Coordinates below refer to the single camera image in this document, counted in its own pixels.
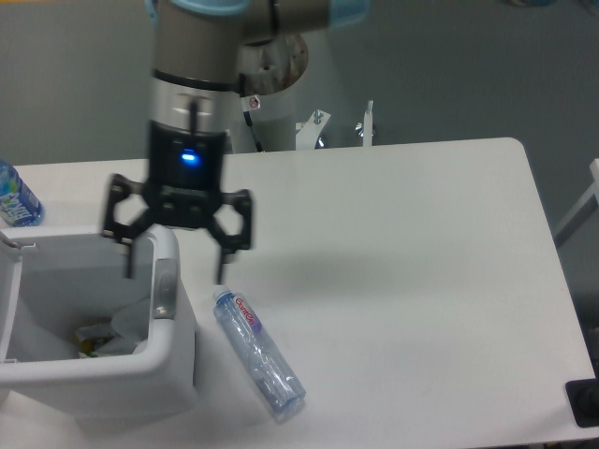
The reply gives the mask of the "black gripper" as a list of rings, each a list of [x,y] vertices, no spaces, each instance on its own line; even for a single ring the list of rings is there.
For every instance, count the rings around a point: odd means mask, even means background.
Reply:
[[[208,232],[218,246],[214,281],[226,265],[253,248],[254,199],[250,190],[221,192],[226,134],[150,124],[149,168],[143,183],[114,173],[106,192],[100,235],[124,255],[124,275],[135,275],[137,240],[156,223]]]

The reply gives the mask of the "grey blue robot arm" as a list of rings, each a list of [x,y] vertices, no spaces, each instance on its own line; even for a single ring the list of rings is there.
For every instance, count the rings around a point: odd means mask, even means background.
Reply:
[[[241,47],[364,19],[367,1],[162,1],[155,13],[153,107],[145,181],[110,179],[101,234],[124,247],[153,225],[205,229],[220,247],[215,280],[252,247],[253,199],[221,189],[228,113],[243,91]]]

